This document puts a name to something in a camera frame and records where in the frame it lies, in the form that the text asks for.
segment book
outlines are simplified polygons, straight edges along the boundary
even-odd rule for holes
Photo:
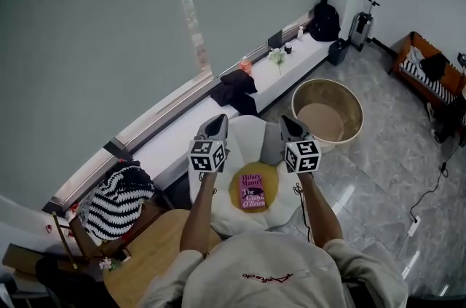
[[[265,207],[264,186],[261,175],[240,176],[240,203],[241,208]]]

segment small bottle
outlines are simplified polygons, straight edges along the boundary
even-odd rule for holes
[[[244,56],[240,62],[240,69],[243,70],[248,75],[250,75],[252,67],[253,66],[251,62],[248,60],[248,57]]]
[[[285,44],[285,52],[287,52],[287,54],[291,54],[291,50],[293,49],[293,47],[291,46],[291,43],[288,42]]]

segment striped cushion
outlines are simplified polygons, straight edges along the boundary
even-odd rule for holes
[[[432,82],[425,74],[417,71],[416,65],[408,60],[408,58],[400,64],[400,72],[403,72],[418,82],[421,82],[427,89],[446,104],[452,102],[456,98],[440,82]],[[466,115],[463,116],[461,122],[463,125],[466,125]]]
[[[96,189],[79,203],[85,229],[100,240],[115,240],[138,220],[142,203],[154,194],[154,185],[140,162],[118,162]]]

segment suitcase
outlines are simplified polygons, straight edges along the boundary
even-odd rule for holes
[[[359,51],[363,50],[364,43],[366,42],[369,31],[374,23],[374,17],[371,15],[372,7],[380,6],[380,4],[375,0],[368,1],[371,2],[369,12],[356,14],[355,18],[352,20],[351,30],[349,31],[349,39]]]

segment window sill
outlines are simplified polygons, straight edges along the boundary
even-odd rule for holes
[[[253,66],[252,77],[258,92],[254,95],[257,110],[264,110],[304,74],[311,71],[328,54],[331,42],[316,42],[308,33],[292,42],[293,51],[280,67],[264,58]],[[159,189],[166,189],[188,170],[186,150],[199,126],[215,115],[238,115],[231,106],[220,107],[207,97],[158,133],[133,154]]]

